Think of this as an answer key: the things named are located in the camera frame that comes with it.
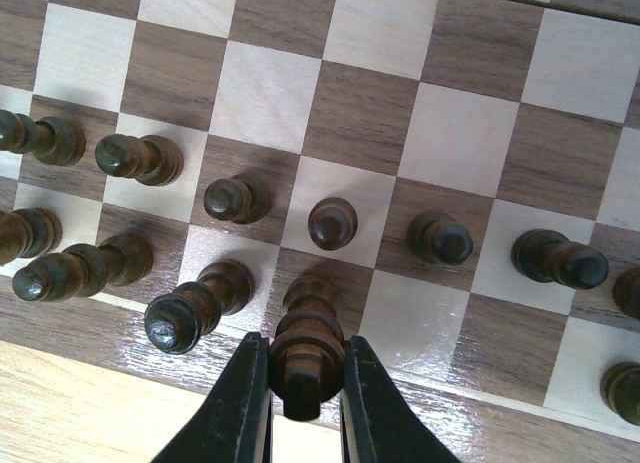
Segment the dark king piece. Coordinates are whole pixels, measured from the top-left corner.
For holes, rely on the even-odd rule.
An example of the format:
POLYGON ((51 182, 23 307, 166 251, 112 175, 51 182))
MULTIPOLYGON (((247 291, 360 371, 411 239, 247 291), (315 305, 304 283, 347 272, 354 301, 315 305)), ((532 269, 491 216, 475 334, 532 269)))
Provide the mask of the dark king piece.
POLYGON ((268 349, 269 387, 283 401, 284 416, 308 422, 344 384, 344 333, 334 304, 337 287, 304 275, 288 288, 284 316, 268 349))

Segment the wooden chess board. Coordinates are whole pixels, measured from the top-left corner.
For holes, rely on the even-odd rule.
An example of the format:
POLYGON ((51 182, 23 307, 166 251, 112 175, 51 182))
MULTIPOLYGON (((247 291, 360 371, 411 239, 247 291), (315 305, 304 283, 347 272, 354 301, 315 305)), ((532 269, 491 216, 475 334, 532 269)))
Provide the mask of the wooden chess board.
POLYGON ((638 265, 639 0, 1 0, 1 106, 87 138, 70 167, 3 153, 3 210, 52 210, 63 246, 139 231, 155 256, 132 286, 50 304, 19 300, 21 262, 2 267, 3 461, 150 460, 307 270, 461 460, 638 460, 638 428, 599 394, 638 359, 638 321, 610 283, 528 280, 510 247, 549 228, 612 277, 638 265), (112 134, 174 141, 180 176, 107 175, 112 134), (210 217, 208 185, 245 172, 269 213, 210 217), (308 217, 331 197, 358 229, 325 251, 308 217), (411 252, 427 210, 468 229, 464 263, 411 252), (189 352, 157 349, 147 306, 222 259, 251 270, 252 299, 189 352))

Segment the dark queen piece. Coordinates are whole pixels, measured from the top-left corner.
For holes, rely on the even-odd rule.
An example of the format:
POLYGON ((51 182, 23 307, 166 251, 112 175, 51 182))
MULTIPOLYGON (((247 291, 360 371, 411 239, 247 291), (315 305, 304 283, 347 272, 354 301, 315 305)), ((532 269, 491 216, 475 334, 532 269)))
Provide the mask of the dark queen piece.
POLYGON ((156 297, 146 308, 149 341, 164 353, 189 352, 211 333, 225 315, 240 312, 256 289, 251 270, 242 262, 222 259, 206 266, 194 281, 156 297))

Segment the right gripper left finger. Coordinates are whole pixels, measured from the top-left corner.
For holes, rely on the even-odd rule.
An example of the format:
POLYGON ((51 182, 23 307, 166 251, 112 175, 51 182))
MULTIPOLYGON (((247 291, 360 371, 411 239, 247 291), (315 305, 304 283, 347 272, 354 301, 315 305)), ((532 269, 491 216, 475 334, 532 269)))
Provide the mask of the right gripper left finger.
POLYGON ((203 404, 155 462, 270 462, 269 340, 249 332, 203 404))

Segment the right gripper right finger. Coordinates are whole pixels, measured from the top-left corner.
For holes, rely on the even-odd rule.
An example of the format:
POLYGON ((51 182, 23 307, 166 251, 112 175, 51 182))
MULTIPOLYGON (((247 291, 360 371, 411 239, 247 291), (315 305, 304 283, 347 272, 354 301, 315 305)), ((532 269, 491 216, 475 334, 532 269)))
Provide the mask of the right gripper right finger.
POLYGON ((351 337, 345 351, 340 392, 345 462, 458 460, 411 410, 364 337, 351 337))

